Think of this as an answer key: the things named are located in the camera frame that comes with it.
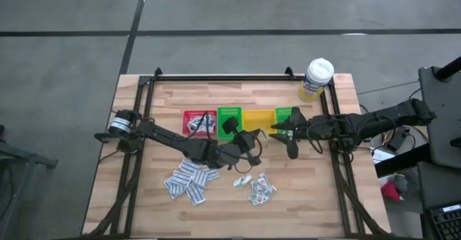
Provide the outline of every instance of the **white lid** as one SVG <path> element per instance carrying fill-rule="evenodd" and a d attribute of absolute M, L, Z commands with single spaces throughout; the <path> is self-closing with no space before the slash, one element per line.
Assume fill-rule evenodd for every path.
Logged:
<path fill-rule="evenodd" d="M 330 81 L 333 73 L 333 64 L 323 58 L 319 58 L 310 63 L 306 74 L 315 83 L 326 84 Z"/>

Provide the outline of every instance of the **gray floor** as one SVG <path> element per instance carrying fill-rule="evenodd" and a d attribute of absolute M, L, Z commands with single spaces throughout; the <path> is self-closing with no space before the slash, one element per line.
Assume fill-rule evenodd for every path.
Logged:
<path fill-rule="evenodd" d="M 138 0 L 0 0 L 0 31 L 129 30 Z M 140 30 L 461 27 L 461 0 L 146 0 Z M 59 158 L 38 166 L 15 239 L 81 230 L 126 37 L 0 37 L 0 123 L 11 144 Z M 302 72 L 317 57 L 353 73 L 357 92 L 417 80 L 417 69 L 460 54 L 461 35 L 137 37 L 129 74 Z M 359 95 L 370 110 L 397 104 L 410 84 Z M 389 203 L 393 231 L 418 236 Z"/>

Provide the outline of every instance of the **keyboard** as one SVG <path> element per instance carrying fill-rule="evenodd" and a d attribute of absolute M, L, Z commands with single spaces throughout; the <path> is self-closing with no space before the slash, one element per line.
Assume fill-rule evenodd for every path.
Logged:
<path fill-rule="evenodd" d="M 429 215 L 437 239 L 461 239 L 461 203 L 432 208 Z"/>

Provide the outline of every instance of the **butcher block tabletop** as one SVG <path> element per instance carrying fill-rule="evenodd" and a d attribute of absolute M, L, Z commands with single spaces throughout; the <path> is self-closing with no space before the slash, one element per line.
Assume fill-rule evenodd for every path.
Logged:
<path fill-rule="evenodd" d="M 112 110 L 133 108 L 138 77 L 139 75 L 120 76 Z M 335 74 L 334 81 L 341 113 L 360 113 L 352 75 Z M 299 81 L 156 81 L 151 117 L 157 125 L 182 134 L 183 114 L 187 110 L 216 110 L 225 106 L 240 106 L 243 110 L 273 110 L 277 107 L 298 106 L 306 118 L 322 115 L 320 100 L 304 102 L 298 97 L 299 85 Z M 328 91 L 326 95 L 332 110 Z M 141 110 L 144 109 L 145 101 L 146 93 L 141 100 Z M 288 158 L 284 144 L 272 138 L 264 144 L 262 163 L 249 172 L 253 178 L 264 172 L 269 182 L 277 188 L 272 198 L 263 205 L 253 206 L 248 201 L 251 193 L 249 184 L 241 190 L 233 187 L 233 181 L 243 176 L 242 174 L 234 169 L 228 171 L 224 168 L 220 170 L 219 179 L 210 181 L 206 187 L 206 201 L 192 206 L 186 194 L 172 200 L 164 185 L 164 181 L 172 176 L 173 171 L 179 170 L 183 154 L 155 141 L 146 140 L 131 236 L 343 236 L 328 144 L 322 142 L 323 154 L 315 152 L 307 141 L 297 144 L 299 157 L 294 160 Z M 104 144 L 101 158 L 115 151 L 116 146 L 117 142 Z M 114 203 L 122 160 L 123 154 L 118 153 L 99 164 L 83 234 L 94 229 Z M 240 170 L 248 167 L 244 162 L 239 162 Z M 361 149 L 354 152 L 352 167 L 360 201 L 379 225 L 390 231 L 370 151 Z M 126 210 L 127 202 L 120 216 L 121 231 L 125 225 Z M 350 204 L 348 212 L 352 231 L 357 231 Z"/>

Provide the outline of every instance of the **yellow bin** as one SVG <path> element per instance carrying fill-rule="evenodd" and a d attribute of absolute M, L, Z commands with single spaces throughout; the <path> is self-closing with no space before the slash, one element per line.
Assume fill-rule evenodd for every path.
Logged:
<path fill-rule="evenodd" d="M 263 129 L 266 133 L 277 133 L 277 129 L 271 128 L 271 125 L 277 123 L 275 110 L 244 110 L 243 111 L 243 129 L 252 131 L 258 128 Z"/>

